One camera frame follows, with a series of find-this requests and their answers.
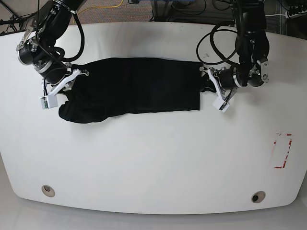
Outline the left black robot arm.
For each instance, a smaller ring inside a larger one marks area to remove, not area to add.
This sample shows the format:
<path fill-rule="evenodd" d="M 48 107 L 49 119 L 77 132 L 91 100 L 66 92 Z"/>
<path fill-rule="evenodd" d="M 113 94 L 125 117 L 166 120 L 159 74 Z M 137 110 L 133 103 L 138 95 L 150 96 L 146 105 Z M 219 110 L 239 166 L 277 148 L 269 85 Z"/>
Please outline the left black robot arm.
<path fill-rule="evenodd" d="M 263 70 L 268 65 L 269 41 L 266 36 L 266 16 L 264 2 L 261 0 L 232 0 L 229 4 L 232 21 L 219 22 L 207 36 L 210 45 L 220 61 L 209 63 L 201 61 L 207 73 L 204 74 L 202 92 L 230 91 L 228 102 L 234 90 L 248 85 L 259 87 L 267 82 L 268 75 Z M 225 57 L 217 48 L 214 35 L 222 26 L 235 26 L 235 50 Z"/>

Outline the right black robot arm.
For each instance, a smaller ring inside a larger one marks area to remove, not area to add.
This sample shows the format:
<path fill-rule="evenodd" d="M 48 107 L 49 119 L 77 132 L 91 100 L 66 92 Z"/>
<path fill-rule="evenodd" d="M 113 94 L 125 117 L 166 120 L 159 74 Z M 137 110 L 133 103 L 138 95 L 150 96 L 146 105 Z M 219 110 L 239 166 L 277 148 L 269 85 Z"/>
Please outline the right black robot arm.
<path fill-rule="evenodd" d="M 58 85 L 72 74 L 66 64 L 76 61 L 84 51 L 85 36 L 77 16 L 77 10 L 83 0 L 49 0 L 43 7 L 38 7 L 31 27 L 25 32 L 25 38 L 17 46 L 19 61 L 24 65 L 33 65 L 43 78 L 43 83 Z M 67 30 L 71 18 L 78 26 L 81 44 L 73 57 L 64 57 L 63 48 L 56 47 L 56 41 Z"/>

